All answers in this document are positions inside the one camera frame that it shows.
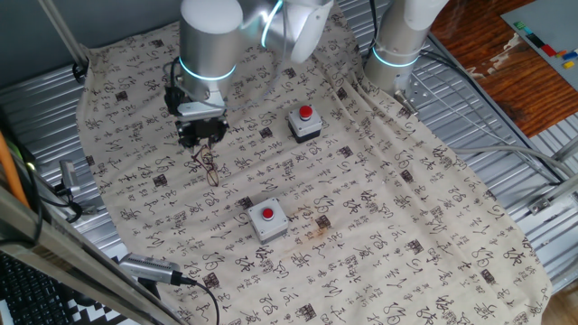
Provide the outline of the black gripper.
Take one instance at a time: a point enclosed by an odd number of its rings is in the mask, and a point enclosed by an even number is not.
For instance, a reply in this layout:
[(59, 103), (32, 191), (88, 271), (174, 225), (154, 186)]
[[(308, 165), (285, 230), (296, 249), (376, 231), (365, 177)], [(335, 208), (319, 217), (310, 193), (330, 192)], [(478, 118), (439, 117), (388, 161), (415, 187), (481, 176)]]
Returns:
[(187, 122), (176, 121), (175, 127), (179, 136), (178, 143), (191, 149), (202, 139), (207, 139), (208, 145), (220, 142), (228, 131), (228, 121), (225, 116), (219, 116)]

